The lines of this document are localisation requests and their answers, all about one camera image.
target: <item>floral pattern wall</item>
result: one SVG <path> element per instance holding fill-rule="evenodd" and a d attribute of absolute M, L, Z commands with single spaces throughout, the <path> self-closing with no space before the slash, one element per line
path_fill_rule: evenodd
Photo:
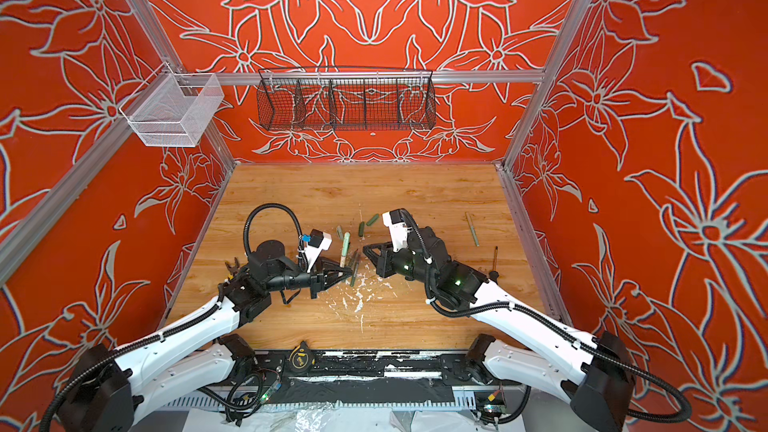
<path fill-rule="evenodd" d="M 676 430 L 768 424 L 765 11 L 592 0 L 513 168 L 574 324 L 685 393 Z"/>
<path fill-rule="evenodd" d="M 160 64 L 124 0 L 0 0 L 0 240 Z M 32 430 L 82 353 L 156 329 L 226 171 L 131 136 L 0 288 L 0 430 Z"/>
<path fill-rule="evenodd" d="M 149 0 L 189 71 L 544 66 L 571 0 Z M 533 84 L 440 86 L 431 131 L 268 132 L 253 87 L 226 90 L 216 124 L 242 162 L 502 158 Z"/>

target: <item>black tape measure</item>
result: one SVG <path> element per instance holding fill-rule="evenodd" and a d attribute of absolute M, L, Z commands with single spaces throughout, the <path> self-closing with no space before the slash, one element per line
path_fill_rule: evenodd
<path fill-rule="evenodd" d="M 297 374 L 308 371 L 314 364 L 315 354 L 305 341 L 301 341 L 301 344 L 293 349 L 288 358 L 288 367 Z"/>

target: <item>robotic arm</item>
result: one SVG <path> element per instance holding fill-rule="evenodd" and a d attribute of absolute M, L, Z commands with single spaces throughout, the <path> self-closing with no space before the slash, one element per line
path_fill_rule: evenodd
<path fill-rule="evenodd" d="M 298 263 L 285 256 L 276 240 L 262 242 L 250 250 L 248 234 L 255 215 L 265 208 L 280 208 L 296 224 L 299 235 Z M 303 235 L 296 216 L 280 204 L 264 204 L 248 217 L 244 246 L 248 263 L 230 268 L 232 277 L 218 285 L 219 293 L 186 317 L 138 341 L 107 350 L 102 344 L 87 350 L 76 364 L 72 377 L 45 411 L 40 431 L 48 432 L 57 414 L 67 432 L 128 432 L 150 412 L 192 390 L 232 379 L 242 380 L 258 368 L 254 351 L 237 330 L 272 304 L 272 292 L 290 303 L 301 289 L 312 298 L 352 275 L 349 268 L 321 257 L 331 236 L 312 230 Z M 285 290 L 297 290 L 286 300 Z M 215 341 L 205 350 L 195 352 Z M 212 397 L 222 403 L 223 398 Z M 258 407 L 233 405 L 248 410 Z"/>
<path fill-rule="evenodd" d="M 675 387 L 633 366 L 624 343 L 604 332 L 597 338 L 533 310 L 505 292 L 483 273 L 451 259 L 446 244 L 430 227 L 419 228 L 405 209 L 383 214 L 391 242 L 367 245 L 366 256 L 376 273 L 400 274 L 423 282 L 426 302 L 450 318 L 473 317 L 520 341 L 515 348 L 489 335 L 475 340 L 467 359 L 502 380 L 515 380 L 547 392 L 571 405 L 584 422 L 600 432 L 619 432 L 627 415 L 663 423 L 690 417 L 688 400 Z M 637 376 L 665 389 L 677 400 L 674 414 L 648 414 L 629 408 Z M 522 412 L 528 392 L 518 410 Z M 509 422 L 499 414 L 481 415 L 485 422 Z"/>

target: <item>wire mesh basket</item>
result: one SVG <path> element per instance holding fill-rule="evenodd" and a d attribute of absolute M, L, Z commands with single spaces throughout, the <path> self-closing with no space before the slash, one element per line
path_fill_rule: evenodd
<path fill-rule="evenodd" d="M 124 115 L 146 146 L 194 147 L 223 99 L 216 74 L 202 87 L 182 87 L 174 74 L 165 73 L 147 99 Z"/>
<path fill-rule="evenodd" d="M 282 73 L 287 71 L 259 71 L 259 125 L 266 130 L 430 130 L 435 126 L 435 87 L 429 70 L 333 67 L 315 75 L 306 70 Z"/>

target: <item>scratched table surface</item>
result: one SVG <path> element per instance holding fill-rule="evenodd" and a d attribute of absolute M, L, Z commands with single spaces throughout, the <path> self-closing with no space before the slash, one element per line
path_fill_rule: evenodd
<path fill-rule="evenodd" d="M 336 226 L 350 232 L 350 255 L 366 244 L 389 241 L 379 220 L 357 236 L 360 221 L 406 208 L 419 227 L 431 226 L 455 260 L 488 272 L 498 246 L 499 284 L 539 311 L 544 306 L 523 253 L 493 165 L 282 165 L 238 166 L 194 259 L 169 322 L 192 312 L 212 296 L 228 273 L 224 261 L 244 262 L 243 224 L 255 207 L 279 202 L 291 209 L 308 233 L 333 236 L 323 255 L 339 260 Z M 469 212 L 480 246 L 475 246 L 465 217 Z M 276 209 L 261 212 L 251 226 L 252 248 L 280 240 L 286 255 L 296 256 L 296 231 L 290 217 Z M 424 287 L 399 275 L 382 279 L 366 258 L 354 288 L 341 283 L 310 300 L 308 291 L 283 305 L 272 305 L 254 322 L 238 329 L 255 349 L 289 349 L 302 340 L 317 349 L 466 349 L 480 333 L 498 330 L 472 318 L 445 318 L 425 302 Z"/>

